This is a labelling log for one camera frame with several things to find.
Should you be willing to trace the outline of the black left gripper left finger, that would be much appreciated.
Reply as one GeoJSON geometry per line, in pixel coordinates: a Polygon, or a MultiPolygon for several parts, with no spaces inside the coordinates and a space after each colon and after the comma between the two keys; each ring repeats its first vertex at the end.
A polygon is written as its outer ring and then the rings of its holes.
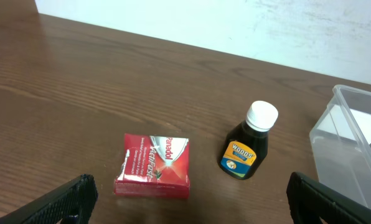
{"type": "Polygon", "coordinates": [[[0,223],[88,224],[98,200],[94,177],[82,174],[0,218],[0,223]]]}

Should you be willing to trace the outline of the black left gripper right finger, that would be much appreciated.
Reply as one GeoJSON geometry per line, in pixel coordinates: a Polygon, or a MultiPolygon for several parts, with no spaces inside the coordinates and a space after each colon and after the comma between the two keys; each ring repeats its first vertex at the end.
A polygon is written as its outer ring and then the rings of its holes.
{"type": "Polygon", "coordinates": [[[293,172],[286,189],[294,224],[371,224],[371,209],[301,172],[293,172]]]}

